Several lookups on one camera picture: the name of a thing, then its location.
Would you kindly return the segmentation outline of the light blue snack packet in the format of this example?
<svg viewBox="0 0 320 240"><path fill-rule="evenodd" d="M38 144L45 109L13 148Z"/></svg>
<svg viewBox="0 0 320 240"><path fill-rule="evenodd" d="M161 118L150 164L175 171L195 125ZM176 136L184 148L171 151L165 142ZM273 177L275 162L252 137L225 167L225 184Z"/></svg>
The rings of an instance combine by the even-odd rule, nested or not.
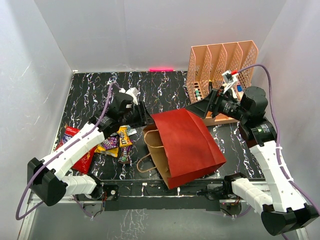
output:
<svg viewBox="0 0 320 240"><path fill-rule="evenodd" d="M137 134L137 130L136 130L135 128L130 128L130 127L129 127L129 128L126 130L126 133L127 133L128 136L132 136L132 135Z"/></svg>

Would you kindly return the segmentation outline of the yellow M&M's pack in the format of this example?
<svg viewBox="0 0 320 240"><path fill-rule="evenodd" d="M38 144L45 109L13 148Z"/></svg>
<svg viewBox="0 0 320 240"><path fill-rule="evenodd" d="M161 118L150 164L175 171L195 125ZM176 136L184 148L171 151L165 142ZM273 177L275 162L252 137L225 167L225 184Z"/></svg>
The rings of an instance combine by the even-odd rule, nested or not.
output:
<svg viewBox="0 0 320 240"><path fill-rule="evenodd" d="M121 126L119 128L119 130L117 131L117 134L119 135L119 147L120 148L128 147L133 144L127 134L127 127L126 126Z"/></svg>
<svg viewBox="0 0 320 240"><path fill-rule="evenodd" d="M97 154L103 154L103 155L112 156L114 158L117 158L118 153L119 153L119 148L115 147L115 148L111 148L111 149L105 149L104 147L98 145L94 152Z"/></svg>

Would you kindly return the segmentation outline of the brown M&M's pack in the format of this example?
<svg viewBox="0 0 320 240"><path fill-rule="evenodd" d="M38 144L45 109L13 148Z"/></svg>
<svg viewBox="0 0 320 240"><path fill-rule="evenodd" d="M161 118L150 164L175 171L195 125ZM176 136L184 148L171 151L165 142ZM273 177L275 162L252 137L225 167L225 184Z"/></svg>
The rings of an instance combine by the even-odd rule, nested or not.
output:
<svg viewBox="0 0 320 240"><path fill-rule="evenodd" d="M118 158L118 162L121 164L130 164L131 163L131 150L132 146L124 146L121 148L121 155Z"/></svg>

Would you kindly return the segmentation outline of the red brown paper bag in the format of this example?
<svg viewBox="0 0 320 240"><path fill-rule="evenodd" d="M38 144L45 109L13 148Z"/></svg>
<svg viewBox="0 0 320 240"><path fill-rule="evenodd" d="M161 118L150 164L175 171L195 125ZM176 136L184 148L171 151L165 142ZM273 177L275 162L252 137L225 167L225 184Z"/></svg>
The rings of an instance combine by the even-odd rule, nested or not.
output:
<svg viewBox="0 0 320 240"><path fill-rule="evenodd" d="M203 120L181 108L153 114L143 139L169 189L214 173L226 158Z"/></svg>

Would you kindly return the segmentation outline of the red candy bag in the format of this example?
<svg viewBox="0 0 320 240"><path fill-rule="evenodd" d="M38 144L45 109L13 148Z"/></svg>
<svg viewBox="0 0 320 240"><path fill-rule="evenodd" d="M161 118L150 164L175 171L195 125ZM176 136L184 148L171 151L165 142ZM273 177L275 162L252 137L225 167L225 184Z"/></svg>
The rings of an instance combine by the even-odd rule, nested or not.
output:
<svg viewBox="0 0 320 240"><path fill-rule="evenodd" d="M63 135L54 150L56 151L61 146L65 145L79 131L80 130L78 128L65 125ZM82 148L79 152L81 155L79 155L79 153L75 155L76 157L78 157L78 160L72 165L71 169L78 171L81 175L88 174L96 148L96 146L92 147L91 149Z"/></svg>

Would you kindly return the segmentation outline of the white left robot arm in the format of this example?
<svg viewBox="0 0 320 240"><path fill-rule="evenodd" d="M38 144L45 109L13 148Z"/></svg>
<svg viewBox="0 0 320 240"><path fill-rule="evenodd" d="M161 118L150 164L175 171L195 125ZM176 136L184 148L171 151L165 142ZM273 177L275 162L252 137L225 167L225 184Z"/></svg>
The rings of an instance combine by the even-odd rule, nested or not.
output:
<svg viewBox="0 0 320 240"><path fill-rule="evenodd" d="M67 176L67 172L91 149L116 133L121 126L139 128L154 123L143 101L127 93L117 93L110 106L99 110L83 128L53 153L31 159L27 164L27 187L47 206L63 197L85 194L97 200L103 195L99 181L87 174Z"/></svg>

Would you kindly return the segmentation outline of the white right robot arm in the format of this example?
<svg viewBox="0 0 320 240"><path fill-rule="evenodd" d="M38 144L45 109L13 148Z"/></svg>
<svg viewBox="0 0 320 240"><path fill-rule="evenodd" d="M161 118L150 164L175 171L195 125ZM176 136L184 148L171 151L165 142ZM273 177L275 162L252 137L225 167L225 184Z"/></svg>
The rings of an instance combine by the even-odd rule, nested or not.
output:
<svg viewBox="0 0 320 240"><path fill-rule="evenodd" d="M277 132L265 117L268 106L266 92L256 86L245 89L241 100L222 86L186 107L200 118L208 112L212 116L224 114L239 121L239 132L249 150L258 161L270 193L255 187L242 173L227 175L223 179L223 194L245 200L261 217L262 224L272 235L301 229L319 217L313 205L307 203L292 183L288 169L281 159L277 145Z"/></svg>

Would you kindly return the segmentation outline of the pink tape strip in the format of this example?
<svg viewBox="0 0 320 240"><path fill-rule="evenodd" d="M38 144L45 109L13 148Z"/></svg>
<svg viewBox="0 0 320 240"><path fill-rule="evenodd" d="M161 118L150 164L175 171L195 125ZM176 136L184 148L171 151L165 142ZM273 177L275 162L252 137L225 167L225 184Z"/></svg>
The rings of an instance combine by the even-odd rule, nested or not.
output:
<svg viewBox="0 0 320 240"><path fill-rule="evenodd" d="M174 69L170 67L153 67L149 68L149 72L173 72Z"/></svg>

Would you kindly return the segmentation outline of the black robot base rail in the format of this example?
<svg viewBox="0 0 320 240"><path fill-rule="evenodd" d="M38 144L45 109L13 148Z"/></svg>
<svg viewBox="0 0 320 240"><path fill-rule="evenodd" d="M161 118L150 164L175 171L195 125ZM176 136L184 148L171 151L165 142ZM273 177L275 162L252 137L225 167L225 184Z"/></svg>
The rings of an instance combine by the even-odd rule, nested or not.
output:
<svg viewBox="0 0 320 240"><path fill-rule="evenodd" d="M196 209L240 216L249 211L244 200L223 194L221 179L196 179L168 189L161 179L105 180L92 197L80 194L86 204L100 204L103 211Z"/></svg>

